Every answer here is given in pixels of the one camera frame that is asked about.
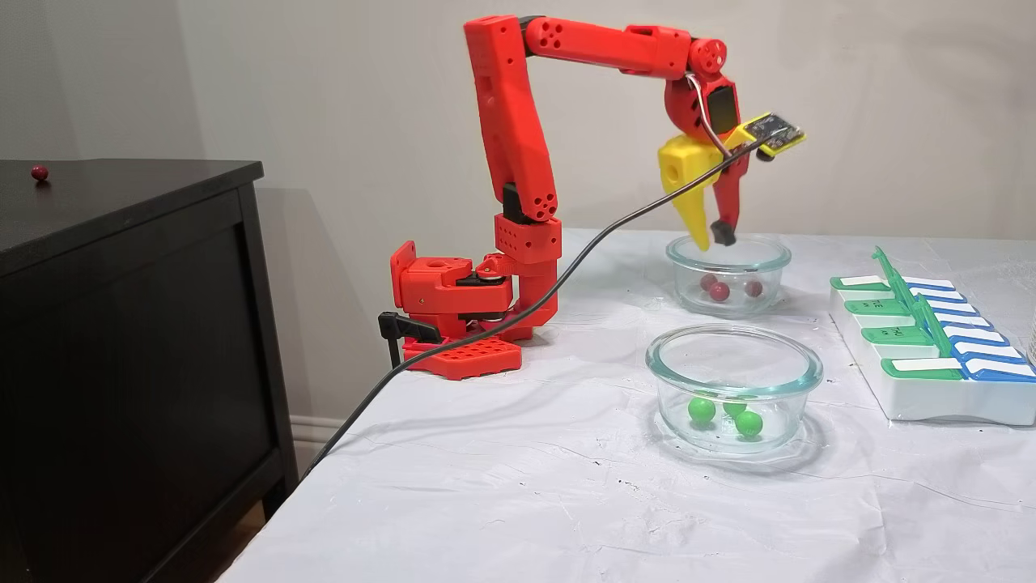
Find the wire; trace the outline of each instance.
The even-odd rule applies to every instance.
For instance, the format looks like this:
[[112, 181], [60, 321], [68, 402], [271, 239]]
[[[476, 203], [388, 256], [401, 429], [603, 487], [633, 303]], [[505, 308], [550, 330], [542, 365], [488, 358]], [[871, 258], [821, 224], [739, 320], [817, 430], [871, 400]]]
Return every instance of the wire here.
[[306, 479], [306, 476], [310, 475], [310, 472], [313, 471], [313, 468], [315, 468], [317, 464], [319, 464], [321, 461], [323, 461], [324, 458], [327, 457], [327, 454], [330, 453], [330, 450], [334, 449], [338, 441], [342, 439], [343, 436], [345, 436], [346, 432], [349, 431], [349, 428], [351, 428], [352, 425], [356, 422], [356, 419], [359, 419], [359, 416], [364, 414], [364, 411], [366, 411], [367, 408], [371, 405], [371, 402], [374, 401], [374, 398], [378, 397], [378, 393], [381, 392], [381, 389], [384, 389], [385, 386], [388, 384], [388, 382], [395, 379], [400, 373], [437, 354], [442, 354], [447, 351], [452, 351], [454, 349], [470, 345], [472, 343], [478, 343], [479, 341], [484, 341], [486, 339], [489, 339], [490, 337], [495, 337], [500, 332], [503, 332], [508, 328], [511, 328], [512, 326], [518, 324], [525, 318], [531, 316], [533, 313], [543, 308], [543, 305], [546, 304], [547, 301], [554, 294], [557, 293], [557, 289], [560, 288], [560, 286], [566, 281], [568, 281], [569, 276], [572, 275], [572, 272], [576, 270], [576, 267], [579, 266], [579, 263], [581, 263], [583, 259], [586, 258], [586, 255], [588, 255], [589, 252], [593, 251], [594, 247], [597, 246], [597, 244], [601, 242], [601, 240], [603, 240], [605, 236], [608, 236], [609, 234], [611, 234], [612, 231], [625, 225], [626, 223], [638, 218], [646, 214], [648, 212], [651, 212], [655, 208], [658, 208], [659, 206], [662, 206], [667, 202], [671, 202], [674, 198], [684, 194], [685, 192], [697, 187], [713, 175], [722, 172], [724, 168], [733, 164], [735, 161], [737, 161], [741, 156], [747, 155], [748, 153], [754, 151], [755, 149], [758, 149], [758, 147], [761, 146], [767, 141], [775, 138], [776, 136], [788, 129], [790, 129], [790, 127], [781, 127], [762, 138], [755, 140], [754, 142], [742, 144], [741, 146], [735, 148], [735, 151], [731, 152], [729, 157], [726, 157], [725, 159], [723, 159], [723, 162], [720, 162], [704, 174], [701, 174], [697, 178], [694, 178], [693, 180], [680, 186], [675, 191], [663, 196], [662, 198], [659, 198], [658, 200], [652, 202], [651, 204], [648, 204], [646, 206], [642, 206], [634, 210], [633, 212], [630, 212], [629, 214], [623, 216], [622, 218], [618, 218], [617, 221], [605, 227], [601, 232], [597, 233], [597, 235], [594, 238], [592, 238], [591, 241], [587, 242], [585, 246], [583, 246], [582, 251], [580, 251], [578, 255], [576, 255], [575, 259], [572, 260], [572, 263], [568, 266], [568, 268], [566, 268], [565, 271], [563, 271], [562, 274], [558, 275], [557, 281], [555, 281], [554, 284], [550, 286], [550, 289], [547, 290], [547, 293], [544, 294], [543, 298], [540, 298], [535, 304], [525, 309], [517, 316], [515, 316], [513, 319], [508, 320], [507, 322], [502, 323], [501, 325], [495, 328], [490, 328], [488, 330], [479, 332], [478, 334], [472, 334], [470, 337], [467, 337], [466, 339], [461, 339], [460, 341], [454, 341], [449, 345], [442, 345], [440, 347], [436, 347], [429, 351], [425, 351], [414, 356], [413, 358], [404, 361], [399, 367], [393, 368], [392, 371], [386, 373], [385, 376], [382, 377], [381, 380], [378, 381], [376, 385], [374, 385], [374, 388], [372, 388], [371, 391], [367, 393], [367, 397], [365, 397], [364, 401], [359, 403], [359, 406], [356, 407], [356, 410], [352, 412], [352, 415], [350, 415], [349, 418], [346, 419], [344, 424], [342, 424], [342, 427], [339, 428], [338, 431], [335, 432], [335, 435], [332, 436], [329, 440], [327, 440], [327, 443], [325, 443], [324, 446], [320, 448], [320, 451], [317, 453], [316, 458], [313, 459], [313, 463], [310, 464], [310, 467], [306, 469], [306, 473], [303, 474], [301, 479]]
[[691, 84], [691, 87], [694, 87], [694, 92], [698, 95], [698, 107], [701, 109], [701, 121], [703, 122], [701, 123], [701, 126], [706, 128], [706, 134], [709, 135], [709, 139], [712, 140], [716, 149], [723, 153], [723, 157], [730, 157], [730, 150], [726, 149], [726, 146], [724, 146], [723, 142], [720, 141], [719, 136], [716, 135], [716, 130], [712, 128], [712, 121], [710, 121], [709, 116], [706, 115], [706, 101], [701, 96], [701, 85], [698, 84], [698, 79], [691, 72], [688, 72], [686, 77], [687, 82]]

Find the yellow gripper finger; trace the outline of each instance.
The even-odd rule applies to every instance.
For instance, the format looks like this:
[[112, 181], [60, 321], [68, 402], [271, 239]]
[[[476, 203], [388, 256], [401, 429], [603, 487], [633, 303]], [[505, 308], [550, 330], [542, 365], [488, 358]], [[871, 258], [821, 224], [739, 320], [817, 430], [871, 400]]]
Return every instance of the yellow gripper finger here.
[[[658, 150], [662, 188], [666, 193], [672, 193], [722, 161], [723, 154], [712, 143], [697, 142], [681, 134], [665, 142], [665, 145]], [[718, 178], [718, 174], [714, 175], [672, 201], [694, 242], [702, 251], [709, 249], [710, 239], [709, 229], [706, 226], [706, 186], [712, 185]]]

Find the beige wall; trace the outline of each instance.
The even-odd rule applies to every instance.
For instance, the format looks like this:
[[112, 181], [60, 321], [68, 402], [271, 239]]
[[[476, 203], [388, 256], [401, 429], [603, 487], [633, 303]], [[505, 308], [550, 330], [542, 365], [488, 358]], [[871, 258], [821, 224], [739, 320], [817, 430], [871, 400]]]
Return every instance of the beige wall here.
[[[28, 0], [16, 0], [28, 3]], [[1036, 237], [1036, 4], [1029, 0], [582, 0], [551, 14], [716, 35], [742, 110], [809, 141], [754, 164], [743, 228]], [[492, 214], [461, 33], [536, 13], [527, 0], [47, 0], [41, 104], [0, 57], [0, 105], [54, 110], [39, 132], [0, 113], [7, 155], [262, 159], [261, 210], [292, 412], [341, 418], [387, 368], [374, 318], [387, 257], [481, 257]], [[26, 67], [20, 75], [31, 75]], [[657, 197], [673, 128], [661, 82], [530, 62], [559, 215], [599, 227]], [[679, 228], [674, 212], [643, 228]]]

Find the glass bowl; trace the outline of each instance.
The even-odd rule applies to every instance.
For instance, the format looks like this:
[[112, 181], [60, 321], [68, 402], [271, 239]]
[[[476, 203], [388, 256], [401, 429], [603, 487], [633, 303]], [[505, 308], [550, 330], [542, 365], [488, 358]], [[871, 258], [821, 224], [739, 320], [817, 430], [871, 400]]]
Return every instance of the glass bowl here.
[[729, 246], [711, 244], [708, 251], [682, 236], [665, 253], [684, 308], [722, 318], [744, 318], [772, 307], [781, 271], [792, 260], [787, 246], [753, 234], [739, 236]]
[[792, 439], [824, 379], [816, 353], [787, 337], [728, 324], [691, 326], [648, 347], [658, 409], [681, 439], [722, 454], [758, 454]]

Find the red ball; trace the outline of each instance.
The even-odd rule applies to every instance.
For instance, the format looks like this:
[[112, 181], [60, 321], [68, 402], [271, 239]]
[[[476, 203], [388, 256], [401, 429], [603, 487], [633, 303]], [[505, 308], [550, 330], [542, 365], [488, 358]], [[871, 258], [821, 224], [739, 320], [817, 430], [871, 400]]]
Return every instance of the red ball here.
[[749, 298], [758, 298], [759, 296], [761, 296], [762, 295], [762, 282], [752, 280], [752, 281], [749, 281], [748, 283], [746, 283], [745, 284], [745, 294], [747, 294]]
[[701, 283], [701, 288], [704, 289], [706, 291], [708, 291], [709, 289], [712, 288], [713, 285], [716, 284], [717, 281], [719, 281], [719, 280], [716, 279], [715, 274], [713, 274], [711, 272], [707, 272], [703, 275], [701, 275], [701, 282], [700, 282]]
[[730, 297], [730, 286], [723, 283], [722, 281], [717, 281], [709, 288], [709, 297], [713, 299], [714, 302], [724, 302]]

